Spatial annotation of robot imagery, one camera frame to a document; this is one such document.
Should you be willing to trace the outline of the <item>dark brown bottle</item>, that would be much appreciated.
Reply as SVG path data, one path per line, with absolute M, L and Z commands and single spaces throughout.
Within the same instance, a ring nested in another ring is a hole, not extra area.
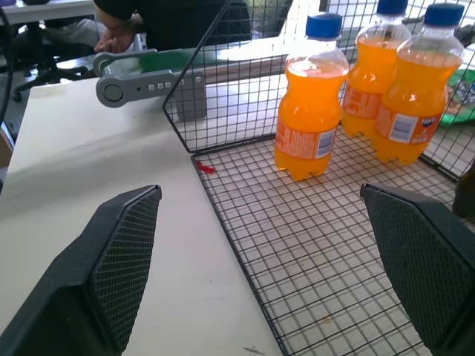
M 452 212 L 465 220 L 475 220 L 475 171 L 468 171 L 455 189 Z

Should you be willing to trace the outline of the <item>grey conveyor with green belt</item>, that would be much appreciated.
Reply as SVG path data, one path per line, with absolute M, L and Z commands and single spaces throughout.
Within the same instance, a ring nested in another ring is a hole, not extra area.
M 167 97 L 180 121 L 203 119 L 212 85 L 282 73 L 287 52 L 262 41 L 200 50 L 144 50 L 114 54 L 102 52 L 94 59 L 97 99 L 106 107 Z

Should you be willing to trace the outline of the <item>green snack bag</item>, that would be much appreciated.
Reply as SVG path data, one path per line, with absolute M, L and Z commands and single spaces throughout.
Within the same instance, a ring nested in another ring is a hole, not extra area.
M 448 81 L 448 103 L 440 127 L 475 125 L 475 70 L 457 70 Z

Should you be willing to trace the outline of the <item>seated person in dark clothes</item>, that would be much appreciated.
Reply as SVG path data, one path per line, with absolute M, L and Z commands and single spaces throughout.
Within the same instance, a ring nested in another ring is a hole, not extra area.
M 196 47 L 209 28 L 209 44 L 251 39 L 246 0 L 94 0 L 106 30 L 98 52 L 124 53 L 136 35 L 157 51 Z

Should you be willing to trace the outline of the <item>black office chair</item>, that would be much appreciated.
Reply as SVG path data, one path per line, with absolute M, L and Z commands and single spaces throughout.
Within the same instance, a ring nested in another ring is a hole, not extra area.
M 28 22 L 25 27 L 26 30 L 19 33 L 19 27 L 12 26 L 13 69 L 23 70 L 24 75 L 29 76 L 29 69 L 36 67 L 38 75 L 13 90 L 14 102 L 20 102 L 22 92 L 35 86 L 57 84 L 62 79 L 76 81 L 88 72 L 84 65 L 61 69 L 58 64 L 93 53 L 98 39 L 93 16 L 51 19 L 43 24 Z

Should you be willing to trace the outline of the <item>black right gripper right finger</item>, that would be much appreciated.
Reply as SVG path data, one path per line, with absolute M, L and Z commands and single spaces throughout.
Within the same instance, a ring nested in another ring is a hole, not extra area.
M 365 183 L 364 200 L 394 292 L 433 356 L 475 356 L 475 233 L 440 201 Z

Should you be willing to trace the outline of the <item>white desk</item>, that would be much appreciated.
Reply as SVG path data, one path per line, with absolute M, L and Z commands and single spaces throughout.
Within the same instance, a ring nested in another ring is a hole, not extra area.
M 10 24 L 40 22 L 79 16 L 94 16 L 93 0 L 50 0 L 46 4 L 26 4 L 16 0 L 15 4 L 3 7 Z

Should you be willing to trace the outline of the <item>orange soda bottle blue cap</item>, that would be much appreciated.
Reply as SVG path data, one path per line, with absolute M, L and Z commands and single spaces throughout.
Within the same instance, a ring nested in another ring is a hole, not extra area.
M 394 80 L 382 97 L 372 138 L 380 161 L 412 164 L 436 133 L 448 81 L 464 59 L 455 36 L 464 12 L 461 4 L 429 5 L 421 31 L 398 47 Z
M 407 4 L 408 0 L 379 0 L 375 21 L 356 37 L 357 59 L 341 106 L 348 136 L 373 137 L 382 96 L 395 76 L 397 48 L 411 37 L 403 24 Z
M 338 48 L 342 16 L 307 17 L 305 36 L 285 61 L 287 90 L 278 109 L 274 158 L 295 181 L 322 175 L 330 163 L 341 120 L 339 91 L 350 72 Z

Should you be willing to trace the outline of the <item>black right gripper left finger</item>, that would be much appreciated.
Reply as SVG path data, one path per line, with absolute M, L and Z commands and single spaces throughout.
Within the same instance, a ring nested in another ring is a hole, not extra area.
M 0 334 L 0 356 L 122 356 L 148 282 L 158 185 L 101 204 Z

